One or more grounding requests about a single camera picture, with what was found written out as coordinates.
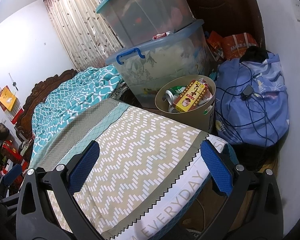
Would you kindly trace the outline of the blue-lidded clear storage bin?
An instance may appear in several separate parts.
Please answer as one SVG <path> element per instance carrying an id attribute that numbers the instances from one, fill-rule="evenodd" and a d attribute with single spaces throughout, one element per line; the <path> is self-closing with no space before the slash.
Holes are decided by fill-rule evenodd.
<path id="1" fill-rule="evenodd" d="M 208 74 L 212 55 L 205 40 L 203 20 L 176 33 L 132 48 L 123 48 L 106 59 L 113 64 L 142 107 L 155 108 L 158 91 L 172 80 Z"/>

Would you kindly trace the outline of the leaf patterned curtain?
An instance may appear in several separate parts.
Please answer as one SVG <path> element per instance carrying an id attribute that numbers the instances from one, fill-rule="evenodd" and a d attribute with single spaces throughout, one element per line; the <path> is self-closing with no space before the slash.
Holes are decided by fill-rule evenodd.
<path id="1" fill-rule="evenodd" d="M 48 15 L 75 69 L 102 68 L 122 48 L 106 20 L 96 13 L 100 0 L 44 0 Z"/>

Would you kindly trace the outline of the teal-lidded clear storage bin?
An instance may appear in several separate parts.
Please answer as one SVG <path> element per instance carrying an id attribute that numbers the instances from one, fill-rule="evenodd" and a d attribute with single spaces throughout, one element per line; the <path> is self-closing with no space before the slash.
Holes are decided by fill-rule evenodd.
<path id="1" fill-rule="evenodd" d="M 178 32 L 195 20 L 187 0 L 100 0 L 96 13 L 126 48 Z"/>

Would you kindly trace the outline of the red gift boxes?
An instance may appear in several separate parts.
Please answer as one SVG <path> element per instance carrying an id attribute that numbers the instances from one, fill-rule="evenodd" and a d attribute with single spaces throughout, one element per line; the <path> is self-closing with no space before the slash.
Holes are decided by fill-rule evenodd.
<path id="1" fill-rule="evenodd" d="M 23 171 L 28 168 L 29 163 L 23 158 L 23 156 L 9 140 L 3 141 L 0 152 L 7 159 L 10 159 L 14 164 L 20 164 Z"/>

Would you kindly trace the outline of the round beige trash bin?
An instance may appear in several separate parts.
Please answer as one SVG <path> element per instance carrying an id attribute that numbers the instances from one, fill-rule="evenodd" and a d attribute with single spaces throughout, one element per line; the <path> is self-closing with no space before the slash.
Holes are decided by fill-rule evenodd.
<path id="1" fill-rule="evenodd" d="M 167 100 L 164 100 L 166 90 L 178 85 L 188 85 L 192 80 L 199 80 L 200 78 L 203 78 L 209 85 L 209 91 L 212 94 L 212 98 L 208 102 L 199 106 L 197 109 L 191 110 L 189 112 L 170 113 L 168 111 L 169 103 Z M 211 133 L 215 107 L 215 92 L 216 85 L 214 81 L 208 76 L 188 75 L 179 77 L 164 85 L 164 87 L 162 87 L 162 89 L 160 89 L 156 94 L 154 102 L 161 115 L 183 124 L 192 126 L 194 128 L 201 129 L 202 131 L 206 131 L 207 133 Z"/>

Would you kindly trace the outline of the dark wooden door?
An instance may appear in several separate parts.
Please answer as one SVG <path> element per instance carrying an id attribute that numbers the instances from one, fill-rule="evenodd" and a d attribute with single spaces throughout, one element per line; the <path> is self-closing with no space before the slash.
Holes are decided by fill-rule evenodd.
<path id="1" fill-rule="evenodd" d="M 249 33 L 265 48 L 265 36 L 257 0 L 187 0 L 197 19 L 204 20 L 204 29 L 222 37 Z"/>

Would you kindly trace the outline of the red yellow wall calendar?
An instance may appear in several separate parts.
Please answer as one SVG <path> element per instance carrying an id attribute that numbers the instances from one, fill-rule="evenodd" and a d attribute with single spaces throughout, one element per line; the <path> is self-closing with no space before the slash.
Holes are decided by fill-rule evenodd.
<path id="1" fill-rule="evenodd" d="M 13 125 L 17 123 L 19 116 L 24 112 L 19 99 L 8 86 L 0 87 L 0 107 Z"/>

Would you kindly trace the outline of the beige chevron bed quilt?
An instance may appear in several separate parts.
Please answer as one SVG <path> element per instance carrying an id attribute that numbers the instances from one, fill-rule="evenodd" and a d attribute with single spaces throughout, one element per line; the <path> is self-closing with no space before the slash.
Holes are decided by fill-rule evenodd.
<path id="1" fill-rule="evenodd" d="M 178 166 L 201 131 L 106 99 L 74 118 L 43 147 L 32 168 L 47 171 L 67 164 L 91 141 L 100 155 L 74 198 L 92 226 L 105 239 L 118 235 L 146 207 L 143 202 Z"/>

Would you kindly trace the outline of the blue cloth bundle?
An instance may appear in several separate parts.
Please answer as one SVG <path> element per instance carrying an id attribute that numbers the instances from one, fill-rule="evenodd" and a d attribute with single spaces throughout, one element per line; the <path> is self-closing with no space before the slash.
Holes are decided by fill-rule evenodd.
<path id="1" fill-rule="evenodd" d="M 215 84 L 216 129 L 228 143 L 269 147 L 288 131 L 288 93 L 277 54 L 263 62 L 225 61 Z"/>

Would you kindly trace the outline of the green aluminium can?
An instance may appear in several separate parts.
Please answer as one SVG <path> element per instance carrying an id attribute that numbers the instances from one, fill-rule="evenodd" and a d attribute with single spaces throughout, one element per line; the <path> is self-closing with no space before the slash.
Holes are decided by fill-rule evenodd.
<path id="1" fill-rule="evenodd" d="M 170 105 L 173 105 L 175 99 L 185 90 L 185 86 L 174 86 L 166 90 L 165 96 Z"/>

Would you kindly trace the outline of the carved dark wooden headboard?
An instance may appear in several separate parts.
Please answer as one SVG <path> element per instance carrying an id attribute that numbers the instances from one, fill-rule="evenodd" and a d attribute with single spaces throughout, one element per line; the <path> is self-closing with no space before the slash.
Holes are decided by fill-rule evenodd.
<path id="1" fill-rule="evenodd" d="M 69 69 L 61 75 L 48 77 L 45 81 L 40 81 L 34 85 L 31 94 L 27 97 L 23 105 L 24 111 L 19 115 L 15 124 L 15 131 L 19 140 L 25 141 L 32 137 L 32 116 L 35 107 L 39 103 L 45 102 L 47 96 L 58 88 L 61 83 L 72 79 L 76 74 L 76 70 Z"/>

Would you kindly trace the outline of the yellow red medicine box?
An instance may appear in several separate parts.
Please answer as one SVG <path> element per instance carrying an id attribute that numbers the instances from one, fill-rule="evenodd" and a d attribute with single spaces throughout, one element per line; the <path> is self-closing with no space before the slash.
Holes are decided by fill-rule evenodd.
<path id="1" fill-rule="evenodd" d="M 192 80 L 175 99 L 173 106 L 180 113 L 192 111 L 196 108 L 208 90 L 209 87 L 207 84 Z"/>

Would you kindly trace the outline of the white lettered mattress edge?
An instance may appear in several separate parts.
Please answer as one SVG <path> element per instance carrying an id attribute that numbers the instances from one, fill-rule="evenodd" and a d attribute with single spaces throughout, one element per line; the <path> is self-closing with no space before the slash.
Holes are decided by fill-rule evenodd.
<path id="1" fill-rule="evenodd" d="M 160 239 L 189 209 L 210 179 L 210 170 L 201 154 L 201 144 L 210 141 L 218 153 L 226 153 L 238 163 L 234 149 L 223 139 L 202 132 L 196 137 L 186 155 L 179 161 L 167 179 L 143 202 L 146 206 L 112 239 Z"/>

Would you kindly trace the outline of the orange red gift bag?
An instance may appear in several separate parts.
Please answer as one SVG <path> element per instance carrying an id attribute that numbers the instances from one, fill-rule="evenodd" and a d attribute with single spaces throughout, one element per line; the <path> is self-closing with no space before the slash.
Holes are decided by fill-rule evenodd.
<path id="1" fill-rule="evenodd" d="M 258 47 L 256 40 L 249 33 L 221 37 L 221 35 L 212 31 L 207 43 L 210 45 L 213 54 L 223 60 L 240 58 L 248 48 Z"/>

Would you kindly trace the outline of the teal patterned blanket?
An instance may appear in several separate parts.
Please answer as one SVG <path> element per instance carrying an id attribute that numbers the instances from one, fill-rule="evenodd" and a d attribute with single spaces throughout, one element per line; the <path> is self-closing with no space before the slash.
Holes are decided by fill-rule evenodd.
<path id="1" fill-rule="evenodd" d="M 32 116 L 34 145 L 31 162 L 43 156 L 43 147 L 76 116 L 109 98 L 121 84 L 123 77 L 111 64 L 103 68 L 89 67 L 50 92 L 45 102 L 35 107 Z"/>

